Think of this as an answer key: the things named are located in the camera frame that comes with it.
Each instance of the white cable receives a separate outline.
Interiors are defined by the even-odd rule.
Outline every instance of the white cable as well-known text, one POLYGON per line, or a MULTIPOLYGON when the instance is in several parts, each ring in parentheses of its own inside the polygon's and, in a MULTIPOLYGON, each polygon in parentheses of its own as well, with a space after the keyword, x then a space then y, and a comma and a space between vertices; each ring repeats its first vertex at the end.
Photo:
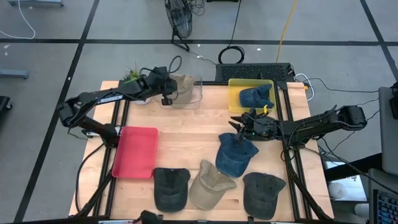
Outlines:
POLYGON ((21 2, 20 2, 20 0, 18 0, 18 9, 19 9, 19 12, 21 13, 22 18, 25 20, 26 24, 27 24, 27 25, 30 27, 30 29, 33 31, 33 36, 32 36, 32 37, 15 37, 15 36, 13 36, 13 35, 6 34, 5 32, 3 32, 3 31, 1 31, 1 30, 0 30, 0 33, 6 35, 6 36, 8 36, 8 37, 15 38, 15 39, 27 39, 27 40, 32 40, 32 39, 35 38, 35 36, 36 36, 36 31, 35 31, 35 29, 33 29, 33 27, 32 27, 32 26, 28 23, 28 21, 25 19, 25 16, 24 16, 24 14, 22 13, 22 10, 21 10, 21 2))
POLYGON ((297 77, 297 76, 301 76, 301 75, 305 77, 305 81, 307 81, 308 84, 310 85, 311 92, 312 92, 312 96, 311 96, 309 99, 307 99, 307 101, 310 101, 310 100, 312 100, 312 99, 315 97, 315 91, 314 91, 313 88, 312 88, 311 81, 308 80, 308 77, 307 77, 306 75, 300 73, 300 74, 297 74, 296 77, 297 77))

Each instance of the red tray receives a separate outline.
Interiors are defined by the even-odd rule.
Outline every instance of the red tray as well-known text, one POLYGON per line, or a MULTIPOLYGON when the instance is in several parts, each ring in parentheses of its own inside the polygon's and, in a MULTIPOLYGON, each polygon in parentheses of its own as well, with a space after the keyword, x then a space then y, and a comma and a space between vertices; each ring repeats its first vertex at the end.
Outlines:
POLYGON ((112 175, 118 178, 151 178, 158 137, 156 128, 123 127, 112 175))

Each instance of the electric fan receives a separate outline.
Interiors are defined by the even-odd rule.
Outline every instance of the electric fan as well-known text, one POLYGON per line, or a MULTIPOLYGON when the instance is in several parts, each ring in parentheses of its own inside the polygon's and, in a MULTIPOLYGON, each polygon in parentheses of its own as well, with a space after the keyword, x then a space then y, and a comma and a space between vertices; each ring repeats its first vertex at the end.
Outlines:
POLYGON ((173 28, 172 44, 189 51, 188 45, 183 41, 192 33, 192 13, 186 0, 165 0, 167 17, 173 28), (185 45, 181 46, 174 42, 174 36, 177 36, 185 45))

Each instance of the wooden table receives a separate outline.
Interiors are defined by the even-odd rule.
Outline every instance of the wooden table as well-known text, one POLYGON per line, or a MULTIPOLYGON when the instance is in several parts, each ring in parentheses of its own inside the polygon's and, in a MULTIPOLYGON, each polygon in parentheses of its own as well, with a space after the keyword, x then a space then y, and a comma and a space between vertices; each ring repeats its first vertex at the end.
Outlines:
MULTIPOLYGON (((117 87, 117 85, 118 82, 103 82, 101 89, 117 87)), ((288 83, 288 87, 294 120, 310 116, 303 84, 288 83)), ((284 118, 286 119, 287 115, 282 92, 280 92, 280 98, 284 118)), ((123 104, 122 102, 118 123, 121 120, 123 104)), ((102 123, 110 123, 113 106, 114 103, 97 106, 94 119, 102 123)), ((230 116, 240 116, 240 114, 228 111, 228 87, 203 86, 203 99, 199 109, 163 109, 155 100, 152 100, 145 106, 130 103, 127 125, 157 128, 159 130, 159 144, 156 167, 187 168, 191 173, 191 180, 189 181, 189 184, 191 184, 198 174, 202 159, 209 160, 213 164, 215 163, 216 153, 220 146, 218 135, 236 132, 228 124, 230 116)), ((276 110, 269 116, 277 118, 276 110)), ((158 214, 162 213, 165 220, 246 221, 248 215, 243 207, 244 183, 242 178, 250 172, 263 172, 280 177, 287 183, 286 187, 279 194, 277 210, 272 220, 294 221, 286 166, 285 162, 280 159, 282 143, 280 141, 253 143, 259 149, 259 153, 251 159, 245 173, 241 177, 233 179, 238 187, 227 191, 214 209, 210 211, 200 210, 188 199, 187 206, 182 211, 177 213, 162 213, 155 207, 153 179, 118 179, 114 191, 111 218, 138 218, 143 210, 149 210, 158 214)), ((84 156, 87 156, 100 144, 100 138, 88 140, 84 156)), ((315 141, 310 141, 307 147, 318 152, 315 141)), ((301 150, 301 155, 308 191, 325 213, 333 217, 319 155, 304 150, 301 150)), ((79 188, 79 202, 81 207, 88 201, 98 186, 103 156, 104 149, 88 159, 81 170, 79 188)), ((302 197, 297 188, 296 191, 298 192, 300 216, 304 218, 302 197)), ((104 213, 107 196, 108 190, 106 189, 103 194, 100 214, 104 213)), ((76 209, 73 201, 70 214, 75 213, 76 209)))

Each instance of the yellow cable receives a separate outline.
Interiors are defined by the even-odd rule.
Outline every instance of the yellow cable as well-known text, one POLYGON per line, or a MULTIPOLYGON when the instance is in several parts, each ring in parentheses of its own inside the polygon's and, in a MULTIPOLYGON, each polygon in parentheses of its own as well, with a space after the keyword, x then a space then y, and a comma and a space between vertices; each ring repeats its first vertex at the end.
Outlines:
POLYGON ((285 33, 286 33, 286 29, 289 26, 290 20, 292 19, 292 15, 293 15, 294 9, 296 8, 296 5, 297 5, 297 0, 294 0, 292 10, 290 11, 290 14, 289 14, 289 18, 286 21, 286 25, 285 25, 284 31, 282 33, 282 36, 280 37, 279 48, 278 48, 278 56, 276 57, 276 63, 278 63, 279 55, 280 55, 280 49, 282 48, 282 42, 284 41, 284 36, 285 36, 285 33))

